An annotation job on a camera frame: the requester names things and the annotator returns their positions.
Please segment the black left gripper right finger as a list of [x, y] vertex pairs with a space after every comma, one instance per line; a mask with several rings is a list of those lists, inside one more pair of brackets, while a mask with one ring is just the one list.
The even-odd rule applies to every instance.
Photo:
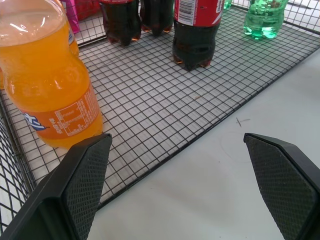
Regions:
[[284, 240], [320, 240], [320, 168], [296, 145], [245, 133], [262, 199]]

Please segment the pink snack package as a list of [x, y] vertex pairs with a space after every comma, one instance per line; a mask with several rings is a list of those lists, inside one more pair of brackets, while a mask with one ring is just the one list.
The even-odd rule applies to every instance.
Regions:
[[60, 0], [64, 10], [66, 12], [68, 21], [70, 23], [71, 29], [74, 34], [80, 32], [79, 27], [79, 20], [77, 16], [77, 9], [76, 9], [76, 1], [75, 0]]

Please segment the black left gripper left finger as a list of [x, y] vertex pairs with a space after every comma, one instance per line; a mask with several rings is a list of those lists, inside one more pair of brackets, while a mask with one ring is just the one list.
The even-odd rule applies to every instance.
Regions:
[[33, 190], [0, 240], [87, 240], [111, 145], [109, 133], [73, 145]]

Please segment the cola bottle with red label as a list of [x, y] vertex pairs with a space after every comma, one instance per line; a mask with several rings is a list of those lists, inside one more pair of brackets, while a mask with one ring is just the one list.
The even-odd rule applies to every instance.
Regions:
[[210, 65], [225, 0], [175, 0], [173, 60], [187, 71]]

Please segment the dark cola plastic bottle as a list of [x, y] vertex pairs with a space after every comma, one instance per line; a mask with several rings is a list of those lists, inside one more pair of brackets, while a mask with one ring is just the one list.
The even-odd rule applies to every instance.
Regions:
[[171, 31], [174, 22], [175, 0], [140, 0], [141, 29], [159, 37]]
[[139, 0], [99, 0], [103, 27], [111, 44], [129, 46], [141, 37]]

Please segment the orange soda plastic bottle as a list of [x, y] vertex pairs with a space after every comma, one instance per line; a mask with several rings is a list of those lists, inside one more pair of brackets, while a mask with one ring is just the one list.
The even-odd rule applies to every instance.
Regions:
[[74, 33], [72, 31], [72, 28], [70, 26], [70, 23], [68, 23], [68, 28], [69, 28], [69, 31], [68, 31], [69, 49], [74, 56], [78, 57], [79, 56], [79, 47], [78, 47], [77, 41], [75, 39]]
[[55, 0], [0, 0], [5, 92], [44, 143], [65, 149], [103, 131], [88, 70], [71, 51], [69, 31]]

